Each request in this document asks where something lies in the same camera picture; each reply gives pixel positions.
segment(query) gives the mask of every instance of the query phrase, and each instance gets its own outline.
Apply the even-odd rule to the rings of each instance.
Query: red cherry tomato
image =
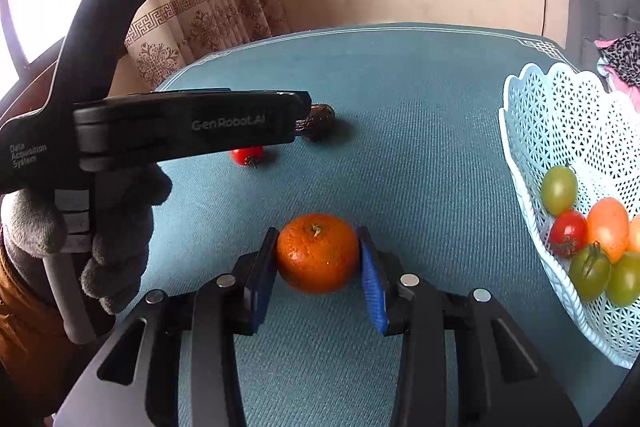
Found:
[[[262,155],[262,146],[234,149],[231,151],[231,159],[234,162],[238,165],[251,165],[252,167],[255,167],[256,164],[262,161]]]
[[[584,246],[586,239],[587,220],[570,209],[556,217],[549,233],[549,246],[556,255],[570,258]]]

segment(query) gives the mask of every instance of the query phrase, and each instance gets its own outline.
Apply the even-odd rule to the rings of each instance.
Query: leopard print cloth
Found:
[[[600,50],[627,85],[640,87],[640,34],[629,33]]]

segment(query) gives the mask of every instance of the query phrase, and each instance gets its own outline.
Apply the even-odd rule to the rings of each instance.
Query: dark fruit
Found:
[[[334,108],[326,103],[315,103],[304,120],[296,122],[296,135],[316,141],[326,137],[335,126]]]

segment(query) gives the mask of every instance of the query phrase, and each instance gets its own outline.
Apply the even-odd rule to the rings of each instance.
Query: gloved hand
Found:
[[[171,188],[156,164],[95,177],[92,257],[80,280],[84,292],[100,299],[109,314],[122,311],[140,289],[154,229],[151,206],[163,203]],[[9,260],[40,299],[55,305],[42,259],[65,244],[62,214],[49,198],[23,189],[4,197],[0,217]]]

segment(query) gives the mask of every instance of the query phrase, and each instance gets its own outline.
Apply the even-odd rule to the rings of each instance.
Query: cable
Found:
[[[545,5],[542,8],[542,31],[540,32],[541,37],[545,35],[545,22],[546,22],[546,0],[545,0]]]

